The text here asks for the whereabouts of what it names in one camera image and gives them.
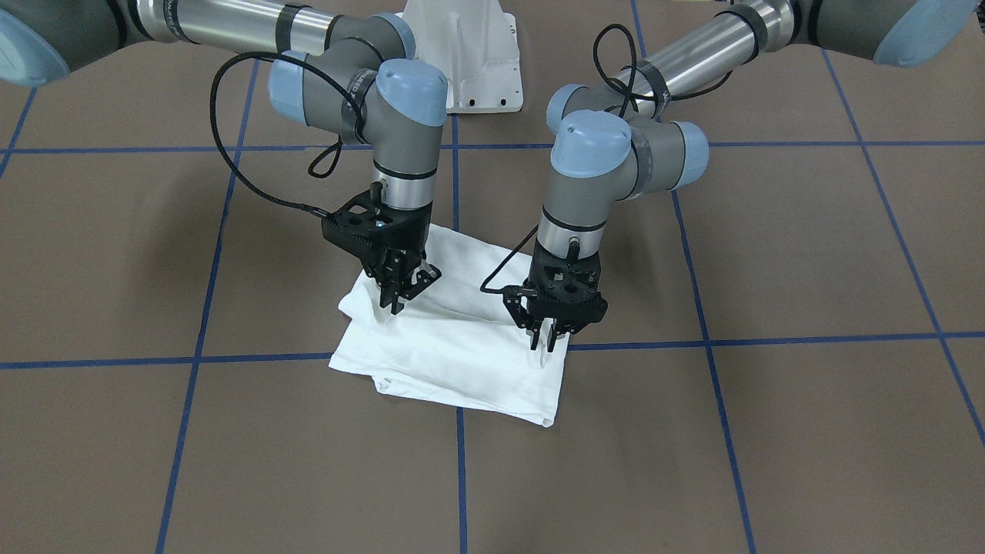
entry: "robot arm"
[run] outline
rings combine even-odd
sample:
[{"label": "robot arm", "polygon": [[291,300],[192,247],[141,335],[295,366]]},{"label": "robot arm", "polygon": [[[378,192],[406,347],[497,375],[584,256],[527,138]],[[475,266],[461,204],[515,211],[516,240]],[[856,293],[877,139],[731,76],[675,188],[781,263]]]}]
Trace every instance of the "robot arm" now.
[{"label": "robot arm", "polygon": [[376,280],[381,307],[399,312],[404,300],[440,277],[426,262],[425,243],[447,82],[437,69],[407,59],[415,41],[403,20],[393,14],[362,20],[267,0],[0,0],[0,78],[15,84],[43,86],[148,40],[247,52],[223,67],[214,93],[233,63],[280,54],[269,82],[274,108],[338,133],[343,144],[372,145],[372,186],[329,213],[257,189],[214,129],[224,159],[261,196],[319,216],[324,238],[356,256]]},{"label": "robot arm", "polygon": [[357,36],[383,59],[413,58],[410,27],[391,14],[361,20],[267,0],[0,0],[0,78],[38,87],[137,42],[321,54]]},{"label": "robot arm", "polygon": [[[976,0],[739,0],[711,22],[640,60],[616,83],[566,85],[548,105],[557,139],[530,272],[522,285],[492,292],[539,343],[550,320],[558,337],[602,320],[599,245],[613,204],[673,190],[704,173],[708,143],[690,123],[653,118],[763,52],[811,43],[909,67],[940,52]],[[618,112],[630,92],[634,109]]]}]

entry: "white cloth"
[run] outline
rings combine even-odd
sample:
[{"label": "white cloth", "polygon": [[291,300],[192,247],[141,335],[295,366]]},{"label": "white cloth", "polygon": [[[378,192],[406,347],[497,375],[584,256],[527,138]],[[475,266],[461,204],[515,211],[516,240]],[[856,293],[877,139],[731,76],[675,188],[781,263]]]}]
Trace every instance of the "white cloth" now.
[{"label": "white cloth", "polygon": [[[376,283],[360,273],[339,310],[352,322],[329,367],[371,376],[383,394],[501,412],[551,427],[558,412],[569,335],[553,353],[513,324],[502,296],[479,285],[509,250],[431,225],[427,261],[441,278],[398,315],[379,307]],[[530,256],[517,253],[491,286],[520,284]]]}]

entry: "folded towel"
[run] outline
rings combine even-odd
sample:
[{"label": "folded towel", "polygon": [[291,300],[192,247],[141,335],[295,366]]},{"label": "folded towel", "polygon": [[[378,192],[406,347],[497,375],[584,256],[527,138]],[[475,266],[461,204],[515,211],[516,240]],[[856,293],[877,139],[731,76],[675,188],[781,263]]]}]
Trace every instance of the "folded towel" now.
[{"label": "folded towel", "polygon": [[[568,336],[536,351],[513,324],[502,296],[479,285],[509,253],[431,225],[427,261],[441,278],[398,315],[378,305],[376,283],[360,274],[339,310],[352,322],[329,367],[371,376],[376,390],[406,398],[501,412],[551,427],[558,412]],[[492,286],[520,284],[530,256],[516,254]]]}]

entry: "black cable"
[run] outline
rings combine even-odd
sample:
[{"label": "black cable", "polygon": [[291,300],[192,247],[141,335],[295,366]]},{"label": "black cable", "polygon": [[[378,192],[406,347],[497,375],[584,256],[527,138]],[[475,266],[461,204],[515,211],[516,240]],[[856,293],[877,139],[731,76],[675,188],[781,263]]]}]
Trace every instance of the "black cable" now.
[{"label": "black cable", "polygon": [[[315,168],[318,166],[318,164],[321,164],[321,161],[327,158],[328,155],[332,154],[333,152],[335,153],[335,158],[332,159],[332,165],[328,167],[328,170],[323,173],[319,173],[318,171],[316,171]],[[328,177],[329,175],[332,174],[332,172],[335,171],[335,167],[339,165],[340,155],[342,155],[342,138],[339,138],[339,140],[336,141],[335,144],[326,148],[324,152],[314,157],[314,160],[311,161],[311,165],[308,166],[308,174],[313,176],[314,178]]]},{"label": "black cable", "polygon": [[674,101],[690,100],[690,99],[694,99],[694,98],[697,98],[697,97],[702,96],[702,95],[706,95],[706,94],[708,94],[708,93],[710,93],[712,91],[718,90],[719,87],[721,87],[722,85],[724,85],[725,82],[729,80],[729,77],[732,77],[732,72],[731,71],[728,72],[728,73],[726,73],[725,76],[722,77],[722,80],[721,81],[715,83],[714,85],[708,87],[707,89],[705,89],[703,91],[698,91],[696,93],[690,93],[690,94],[686,94],[686,95],[679,95],[679,96],[671,97],[671,100],[674,100]]},{"label": "black cable", "polygon": [[[602,42],[602,38],[605,37],[609,31],[620,31],[623,35],[625,35],[625,39],[629,43],[629,67],[632,69],[629,71],[629,82],[625,85],[619,79],[606,75],[605,70],[602,69],[602,62],[599,61],[599,43]],[[627,29],[624,25],[618,23],[609,24],[595,36],[595,43],[592,44],[592,61],[595,62],[595,71],[599,72],[599,77],[602,77],[602,81],[605,82],[606,85],[609,85],[609,88],[623,95],[623,105],[620,107],[619,117],[625,115],[625,111],[629,107],[630,101],[653,100],[648,99],[647,97],[642,97],[632,91],[632,86],[635,83],[637,71],[636,43],[632,39],[632,33],[630,33],[629,29]],[[633,111],[639,111],[635,103],[633,104],[632,109]]]},{"label": "black cable", "polygon": [[[734,0],[731,0],[730,4],[735,4],[735,1]],[[605,70],[602,69],[602,63],[599,61],[599,43],[602,41],[602,38],[609,31],[614,31],[614,30],[619,30],[619,31],[623,32],[623,35],[625,35],[626,41],[628,42],[628,45],[629,45],[629,65],[627,65],[627,66],[625,66],[623,68],[623,69],[629,69],[630,70],[629,71],[629,83],[626,84],[626,85],[624,85],[623,82],[621,82],[620,80],[614,79],[614,78],[609,77],[608,75],[606,75]],[[635,81],[635,76],[636,76],[636,73],[639,72],[639,69],[636,68],[636,43],[632,39],[632,33],[630,33],[629,32],[629,29],[627,29],[625,26],[622,26],[622,25],[620,25],[618,23],[613,23],[613,24],[605,27],[604,29],[602,29],[602,31],[595,37],[595,43],[592,45],[592,61],[595,62],[595,70],[599,73],[599,76],[602,77],[602,81],[605,82],[605,84],[608,85],[612,90],[614,90],[617,93],[623,95],[623,105],[620,108],[620,112],[619,112],[619,116],[620,117],[622,117],[625,114],[626,108],[628,107],[630,101],[644,101],[644,102],[650,101],[650,102],[653,102],[655,100],[652,96],[644,96],[644,95],[641,95],[641,94],[638,94],[638,93],[634,93],[632,91],[632,86],[633,86],[633,83]],[[725,82],[728,81],[729,80],[729,77],[731,77],[731,76],[732,76],[732,72],[729,71],[728,73],[725,74],[724,77],[722,77],[721,81],[719,81],[718,83],[715,83],[711,87],[708,87],[707,89],[704,89],[703,91],[697,91],[695,93],[689,93],[689,94],[686,94],[686,95],[672,96],[671,97],[671,100],[672,101],[690,100],[690,99],[693,99],[693,98],[697,98],[697,97],[706,95],[706,94],[708,94],[710,92],[713,92],[713,91],[718,90],[718,88],[721,87],[722,85],[724,85]],[[639,108],[636,106],[635,102],[633,102],[632,109],[633,109],[633,111],[639,111]]]},{"label": "black cable", "polygon": [[[216,103],[217,103],[216,100],[217,100],[217,97],[219,95],[219,85],[222,83],[223,77],[226,76],[226,73],[230,70],[230,68],[232,68],[232,66],[234,66],[234,65],[236,65],[236,64],[238,64],[240,62],[243,62],[245,60],[248,60],[248,59],[257,59],[257,60],[260,60],[260,61],[267,61],[267,62],[273,62],[275,60],[276,61],[283,61],[283,62],[290,63],[292,65],[296,65],[297,67],[300,67],[301,69],[304,69],[305,71],[310,71],[311,73],[315,74],[317,77],[319,77],[320,79],[322,79],[323,81],[325,81],[326,83],[328,83],[340,95],[342,95],[342,98],[345,100],[345,102],[348,103],[349,106],[352,107],[353,112],[356,114],[356,130],[357,130],[357,133],[361,133],[362,128],[365,126],[365,120],[362,118],[361,106],[356,102],[356,99],[353,98],[353,96],[351,94],[349,94],[349,91],[347,91],[342,85],[340,85],[337,81],[335,81],[334,79],[332,79],[331,77],[329,77],[322,70],[318,69],[317,67],[315,67],[315,66],[313,66],[313,65],[311,65],[311,64],[309,64],[309,63],[307,63],[305,61],[301,61],[301,60],[298,60],[298,59],[295,59],[295,58],[292,58],[290,56],[287,56],[287,55],[284,55],[284,54],[280,54],[280,53],[277,53],[277,52],[243,52],[243,53],[241,53],[239,55],[233,56],[232,58],[230,58],[229,61],[227,61],[226,63],[224,63],[223,66],[219,68],[219,71],[216,72],[215,79],[213,79],[213,81],[212,81],[212,91],[210,92],[210,95],[209,95],[209,123],[210,123],[210,125],[212,127],[212,138],[213,138],[213,140],[216,141],[216,148],[219,150],[219,154],[223,157],[223,160],[226,162],[226,165],[230,167],[230,170],[232,170],[232,173],[235,174],[236,177],[240,181],[242,181],[242,183],[245,184],[247,188],[249,188],[250,190],[252,190],[253,192],[255,192],[261,198],[263,198],[265,200],[268,200],[270,202],[273,202],[275,204],[278,204],[280,206],[284,206],[284,207],[287,207],[287,208],[294,208],[296,210],[300,210],[302,212],[307,212],[307,213],[309,213],[309,214],[311,214],[313,216],[316,216],[318,218],[324,219],[324,218],[328,217],[329,212],[326,211],[326,210],[324,210],[324,209],[322,209],[322,208],[318,208],[318,207],[315,207],[315,206],[310,206],[308,204],[304,204],[304,203],[300,203],[300,202],[291,202],[290,200],[284,200],[283,198],[278,198],[277,196],[274,196],[272,194],[268,194],[268,193],[264,192],[263,190],[260,190],[259,187],[257,187],[255,184],[253,184],[248,178],[246,178],[246,175],[244,175],[239,170],[239,167],[236,165],[236,163],[230,157],[230,153],[226,150],[226,147],[223,146],[223,139],[222,139],[222,137],[219,134],[219,122],[218,122],[217,115],[216,115]],[[337,142],[336,144],[332,145],[331,147],[329,147],[328,150],[326,150],[325,152],[321,153],[320,155],[318,155],[318,157],[315,158],[315,161],[312,162],[311,166],[308,167],[308,173],[309,174],[313,174],[314,173],[314,167],[319,162],[321,162],[322,160],[324,160],[325,157],[327,157],[329,154],[331,154],[332,152],[335,152],[336,153],[335,160],[333,160],[332,166],[329,168],[328,172],[326,172],[326,173],[319,173],[316,176],[319,176],[319,175],[328,176],[329,174],[331,174],[332,171],[335,169],[335,166],[339,162],[339,153],[341,152],[341,150],[342,150],[342,141],[340,139],[339,142]]]},{"label": "black cable", "polygon": [[540,226],[535,225],[534,228],[530,230],[530,233],[528,233],[527,236],[523,239],[523,241],[520,241],[520,244],[518,244],[516,248],[511,250],[510,253],[499,263],[499,266],[497,266],[496,269],[494,269],[492,273],[490,273],[490,276],[487,277],[485,281],[483,281],[483,284],[479,286],[480,291],[491,295],[501,295],[503,293],[503,289],[489,288],[489,283],[492,282],[493,279],[495,279],[495,276],[498,275],[500,271],[502,271],[503,267],[506,267],[506,264],[509,263],[509,260],[513,259],[513,256],[516,255],[516,252],[520,251],[520,248],[522,248],[527,242],[530,241],[531,237],[533,237],[534,234],[537,233],[538,227]]}]

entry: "grid of blue tape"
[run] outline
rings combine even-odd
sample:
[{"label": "grid of blue tape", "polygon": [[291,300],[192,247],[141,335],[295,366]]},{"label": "grid of blue tape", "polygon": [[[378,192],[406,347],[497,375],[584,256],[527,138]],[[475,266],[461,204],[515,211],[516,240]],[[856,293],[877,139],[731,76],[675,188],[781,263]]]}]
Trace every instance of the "grid of blue tape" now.
[{"label": "grid of blue tape", "polygon": [[[646,55],[645,39],[640,24],[639,14],[636,7],[636,0],[629,0],[632,10],[633,21],[635,24],[637,40],[640,44],[640,51]],[[846,343],[846,342],[881,342],[881,341],[913,341],[913,340],[936,340],[941,344],[943,353],[951,367],[954,380],[960,390],[961,396],[967,407],[969,416],[975,426],[978,436],[985,446],[985,429],[983,429],[981,419],[971,401],[963,377],[953,358],[949,339],[956,338],[985,338],[985,330],[982,331],[955,331],[945,332],[934,312],[930,298],[920,278],[916,263],[914,262],[909,247],[906,244],[902,229],[899,227],[892,208],[883,189],[882,181],[872,157],[869,154],[871,146],[985,146],[985,140],[970,141],[866,141],[862,137],[858,123],[855,120],[854,112],[849,105],[848,99],[837,74],[826,51],[821,51],[828,73],[834,86],[841,98],[845,108],[845,113],[854,129],[855,141],[757,141],[757,142],[713,142],[713,148],[729,147],[851,147],[861,148],[865,155],[866,163],[872,175],[873,181],[880,198],[886,209],[892,228],[899,241],[899,245],[909,265],[910,272],[920,292],[924,307],[928,317],[934,327],[933,333],[897,333],[897,334],[872,334],[872,335],[845,335],[845,336],[801,336],[801,337],[772,337],[755,339],[712,339],[708,333],[704,310],[701,304],[701,294],[698,286],[697,276],[691,258],[690,245],[688,242],[688,231],[685,224],[684,213],[681,208],[681,201],[677,192],[672,192],[674,211],[678,220],[681,232],[681,244],[684,251],[685,261],[688,266],[691,287],[694,295],[694,306],[697,311],[698,322],[701,328],[701,340],[692,341],[662,341],[662,342],[631,342],[631,343],[605,343],[605,344],[577,344],[571,345],[571,352],[602,351],[602,350],[639,350],[639,349],[666,349],[666,348],[700,348],[705,352],[708,363],[712,386],[715,393],[715,400],[718,405],[722,434],[728,453],[729,462],[733,474],[736,495],[740,507],[743,526],[746,533],[746,540],[749,551],[755,554],[755,536],[753,533],[752,520],[746,503],[745,494],[742,486],[742,475],[739,468],[738,457],[732,443],[731,429],[728,422],[728,412],[725,406],[724,395],[718,381],[717,368],[715,365],[714,349],[734,346],[763,346],[763,345],[782,345],[782,344],[823,344],[823,343]],[[246,128],[249,122],[250,106],[252,104],[253,93],[256,84],[259,62],[254,62],[250,75],[249,87],[243,107],[242,118],[239,126],[239,134],[235,145],[228,145],[228,149],[234,155],[238,163],[242,154],[245,152],[270,152],[270,151],[300,151],[307,148],[325,148],[328,145],[271,145],[271,146],[246,146],[244,145]],[[24,129],[28,114],[31,111],[37,90],[31,90],[25,101],[24,108],[18,119],[17,126],[11,136],[6,148],[0,150],[0,177],[3,176],[14,155],[37,155],[37,154],[135,154],[135,153],[171,153],[171,152],[212,152],[210,146],[189,146],[189,147],[121,147],[121,148],[31,148],[18,149],[17,141]],[[453,228],[458,231],[460,228],[460,209],[459,209],[459,151],[461,150],[501,150],[501,149],[548,149],[553,145],[550,143],[519,143],[519,144],[460,144],[458,130],[458,116],[451,117],[452,143],[442,145],[442,150],[451,151],[452,155],[452,202],[453,202]],[[368,146],[346,147],[352,150],[364,150]],[[236,362],[277,362],[277,361],[299,361],[299,360],[328,360],[331,352],[307,352],[307,353],[285,353],[285,354],[258,354],[258,355],[228,355],[228,356],[205,356],[203,347],[205,343],[206,330],[209,324],[209,313],[212,307],[212,299],[215,292],[216,281],[218,278],[220,259],[223,251],[223,235],[226,228],[226,220],[229,216],[230,201],[235,189],[234,175],[230,175],[227,185],[226,199],[223,205],[223,215],[220,221],[219,233],[216,239],[216,247],[213,254],[212,270],[209,276],[209,284],[206,289],[205,300],[202,308],[202,319],[199,327],[198,339],[195,345],[195,353],[192,356],[172,357],[172,358],[129,358],[129,359],[103,359],[103,360],[64,360],[64,361],[37,361],[37,362],[0,362],[0,370],[28,370],[28,369],[54,369],[54,368],[85,368],[85,367],[111,367],[111,366],[151,366],[151,365],[190,365],[188,386],[185,393],[185,402],[181,414],[178,437],[174,449],[174,458],[171,465],[171,472],[167,484],[167,492],[162,511],[161,526],[158,535],[156,552],[164,552],[167,537],[167,528],[170,520],[171,507],[174,502],[174,494],[177,487],[178,473],[181,466],[181,456],[183,453],[184,440],[188,430],[188,421],[191,414],[192,403],[195,394],[195,384],[198,378],[198,371],[202,364],[222,364]],[[468,523],[467,523],[467,495],[466,495],[466,459],[465,459],[465,419],[464,410],[456,410],[456,433],[458,443],[458,485],[459,485],[459,544],[460,552],[468,552]]]}]

